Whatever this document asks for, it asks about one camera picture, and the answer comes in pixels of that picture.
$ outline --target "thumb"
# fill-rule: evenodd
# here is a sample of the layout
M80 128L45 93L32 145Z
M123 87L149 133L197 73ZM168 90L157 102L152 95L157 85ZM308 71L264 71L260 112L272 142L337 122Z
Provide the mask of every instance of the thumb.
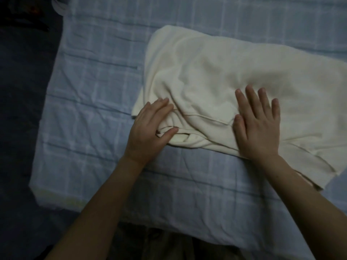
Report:
M178 132L177 127L172 127L167 132L164 133L163 136L160 137L160 143L166 145L172 139L172 137Z
M247 140L245 121L241 115L237 114L232 124L237 144Z

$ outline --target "checkered pattern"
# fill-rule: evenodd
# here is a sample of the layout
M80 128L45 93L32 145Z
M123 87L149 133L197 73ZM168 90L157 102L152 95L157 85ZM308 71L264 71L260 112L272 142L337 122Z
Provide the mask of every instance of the checkered pattern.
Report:
M30 187L81 210L122 156L143 85L146 44L177 25L347 60L347 0L71 0L47 89ZM347 174L323 192L347 213ZM124 220L249 250L312 255L248 162L167 146L135 184Z

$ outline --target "person's right arm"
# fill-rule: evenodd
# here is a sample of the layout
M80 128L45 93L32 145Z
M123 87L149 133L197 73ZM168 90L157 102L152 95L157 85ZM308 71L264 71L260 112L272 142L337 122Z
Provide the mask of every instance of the person's right arm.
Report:
M233 129L240 153L260 168L299 227L316 259L347 259L347 216L279 156L280 108L265 89L235 92L240 115Z

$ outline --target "bare skin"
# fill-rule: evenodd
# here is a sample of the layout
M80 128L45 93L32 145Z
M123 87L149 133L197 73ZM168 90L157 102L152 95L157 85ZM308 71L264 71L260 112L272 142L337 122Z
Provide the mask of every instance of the bare skin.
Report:
M233 129L240 152L254 162L287 206L317 259L347 259L347 217L278 155L280 108L270 106L265 90L256 95L252 87L246 95L236 91L240 114ZM124 156L109 179L85 206L67 233L46 259L106 259L121 209L144 166L152 160L177 128L161 138L156 130L172 111L168 99L147 103L130 131Z
M347 259L347 216L304 181L278 155L280 106L251 86L235 92L240 115L233 129L239 150L264 173L299 227L316 259Z

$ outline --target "folded shirt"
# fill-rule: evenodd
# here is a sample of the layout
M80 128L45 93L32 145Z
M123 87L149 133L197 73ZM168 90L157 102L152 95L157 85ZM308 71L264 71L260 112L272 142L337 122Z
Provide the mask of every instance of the folded shirt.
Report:
M265 87L281 106L279 154L318 186L346 166L347 63L288 46L210 36L182 27L157 30L147 47L145 86L132 110L170 99L160 124L170 144L240 156L232 131L235 90Z

